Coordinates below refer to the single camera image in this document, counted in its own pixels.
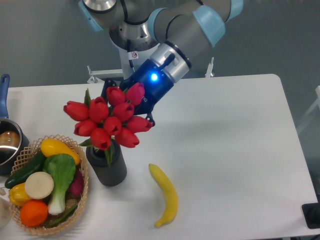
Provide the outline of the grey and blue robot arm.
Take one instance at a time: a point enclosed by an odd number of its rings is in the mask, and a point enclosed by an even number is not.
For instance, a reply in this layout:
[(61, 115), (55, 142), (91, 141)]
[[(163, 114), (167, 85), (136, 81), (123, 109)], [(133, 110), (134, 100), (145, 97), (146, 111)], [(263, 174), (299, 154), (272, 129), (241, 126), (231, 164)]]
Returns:
[(171, 9), (156, 8), (151, 0), (81, 0), (78, 5), (94, 30), (108, 30), (118, 49), (120, 88), (144, 85), (134, 113), (151, 120), (155, 104), (217, 44), (244, 3), (191, 0)]

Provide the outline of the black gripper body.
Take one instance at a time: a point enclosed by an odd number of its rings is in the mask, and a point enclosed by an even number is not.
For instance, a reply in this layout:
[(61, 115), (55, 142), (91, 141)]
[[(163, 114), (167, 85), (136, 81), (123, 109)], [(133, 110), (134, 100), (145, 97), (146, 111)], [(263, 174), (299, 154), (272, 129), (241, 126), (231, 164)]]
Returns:
[(120, 83), (121, 90), (129, 89), (136, 83), (144, 85), (144, 98), (135, 107), (136, 115), (151, 113), (155, 104), (174, 86), (163, 71), (172, 61), (172, 58), (168, 58), (162, 65), (157, 66), (152, 60), (147, 59), (129, 78)]

